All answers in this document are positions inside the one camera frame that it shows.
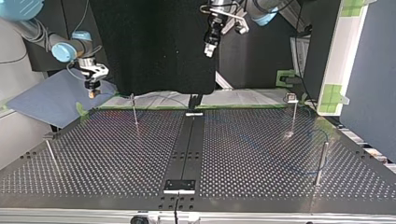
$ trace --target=metal bracket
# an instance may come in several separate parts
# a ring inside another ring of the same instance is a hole
[[[195,180],[167,180],[164,194],[195,194]]]
[[[248,23],[245,20],[245,18],[240,17],[240,16],[236,16],[236,15],[228,13],[228,12],[224,12],[224,11],[216,9],[216,8],[210,8],[209,10],[211,12],[214,12],[214,13],[217,13],[217,14],[220,14],[220,15],[224,15],[224,16],[228,16],[228,17],[236,19],[235,31],[238,34],[240,34],[240,35],[244,35],[244,34],[248,33],[249,28],[248,28]]]
[[[47,144],[47,148],[49,149],[49,154],[53,160],[56,160],[55,154],[53,153],[52,146],[50,145],[50,141],[58,139],[61,135],[59,133],[46,133],[43,137],[44,141]]]
[[[204,96],[202,94],[192,95],[189,100],[189,109],[186,112],[187,117],[195,117],[195,116],[203,116],[200,110],[197,110],[195,107],[200,105]]]
[[[349,98],[347,98],[346,96],[341,96],[341,104],[343,104],[343,105],[349,105],[349,102],[350,102],[350,100],[349,100]]]

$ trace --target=cable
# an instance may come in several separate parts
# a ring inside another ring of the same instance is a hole
[[[0,62],[0,64],[17,63],[17,62],[22,61],[24,58],[26,58],[26,56],[27,56],[27,50],[25,51],[25,53],[23,54],[23,56],[21,56],[19,59],[12,60],[12,61],[9,61],[9,62]]]
[[[88,12],[88,6],[90,5],[90,0],[87,0],[87,4],[85,6],[85,10],[84,10],[84,15],[82,15],[81,21],[79,22],[79,24],[76,26],[76,28],[73,30],[73,33],[79,28],[79,26],[81,26],[81,24],[84,22],[85,17],[87,16],[87,12]]]
[[[308,95],[309,100],[313,101],[311,94],[309,94],[308,88],[305,85],[305,81],[304,79],[301,77],[301,67],[300,67],[300,63],[299,63],[299,58],[298,58],[298,48],[297,48],[297,36],[298,36],[298,26],[300,25],[300,19],[301,19],[301,14],[303,12],[303,7],[304,7],[304,3],[301,5],[300,7],[300,11],[298,13],[298,17],[297,17],[297,24],[296,24],[296,36],[294,37],[294,47],[295,47],[295,51],[296,51],[296,61],[297,61],[297,67],[298,67],[298,72],[299,72],[299,77],[301,79],[301,81],[303,82],[303,86],[305,89],[306,94]],[[318,111],[317,106],[315,105],[315,103],[312,102],[312,105],[314,106],[315,110]]]
[[[176,205],[175,205],[175,211],[174,211],[174,215],[175,215],[175,224],[178,224],[178,217],[177,217],[177,206],[178,206],[178,196],[180,194],[177,195],[177,201],[176,201]]]
[[[70,65],[73,64],[73,63],[74,63],[74,62],[72,61],[72,62],[70,62],[70,63],[67,64],[67,66],[66,66],[67,72],[69,72],[70,75],[72,75],[73,77],[75,77],[75,78],[78,79],[78,80],[87,81],[87,79],[78,77],[76,74],[74,74],[74,73],[70,70]]]
[[[267,9],[263,8],[260,6],[259,2],[257,2],[258,0],[252,0],[253,1],[253,5],[260,11],[266,14],[276,14],[280,11],[282,11],[283,9],[287,8],[294,0],[290,0],[285,6],[283,6],[282,8],[278,9],[277,11],[268,11]]]
[[[39,43],[44,41],[44,49],[49,52],[52,48],[50,44],[50,32],[49,29],[38,19],[34,18],[35,25],[37,26],[37,35],[33,38],[23,35],[22,37],[29,42]]]

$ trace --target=gray panel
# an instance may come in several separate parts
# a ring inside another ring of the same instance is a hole
[[[0,206],[157,210],[183,114],[93,113],[51,142],[56,161],[43,144],[3,170]]]
[[[326,135],[327,162],[314,187]],[[206,111],[201,146],[201,170],[187,165],[200,181],[195,211],[396,213],[395,175],[305,110],[293,129],[290,108]]]
[[[312,98],[318,99],[341,0],[318,0],[312,14],[312,35],[304,71],[304,82]]]
[[[394,12],[396,1],[381,0],[368,8],[349,80],[342,123],[396,162]]]

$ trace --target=green tape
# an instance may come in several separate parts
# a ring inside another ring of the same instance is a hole
[[[341,102],[341,88],[341,85],[327,84],[324,86],[319,112],[335,113],[338,104]]]
[[[277,71],[276,74],[276,86],[277,87],[287,87],[287,88],[292,88],[292,84],[286,84],[285,82],[281,81],[281,77],[295,77],[296,74],[294,70],[279,70]]]
[[[344,0],[341,17],[359,17],[364,7],[364,0]]]
[[[79,113],[81,122],[90,118],[90,112],[85,110],[80,102],[76,102],[76,110]]]
[[[97,109],[100,110],[109,110],[109,109],[120,109],[120,110],[179,110],[179,109],[186,109],[184,106],[153,106],[153,107],[146,107],[146,106],[136,106],[135,108],[131,107],[130,105],[113,105],[113,106],[101,106]]]
[[[268,109],[268,108],[285,108],[288,105],[199,105],[197,109],[250,109],[250,108],[261,108],[261,109]],[[102,106],[98,108],[99,110],[108,110],[108,109],[124,109],[130,110],[133,109],[131,106]],[[156,106],[156,107],[143,107],[137,106],[136,110],[180,110],[180,109],[187,109],[186,107],[180,106]]]
[[[270,108],[285,108],[288,105],[200,105],[198,109],[270,109]]]

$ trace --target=metal plate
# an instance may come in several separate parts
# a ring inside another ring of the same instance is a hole
[[[194,210],[396,214],[395,175],[348,141],[304,109],[294,124],[290,108],[208,110],[201,170],[193,168],[200,181]]]
[[[51,142],[56,161],[42,148],[3,171],[0,206],[157,210],[183,114],[138,111],[136,126],[132,110],[96,111]]]

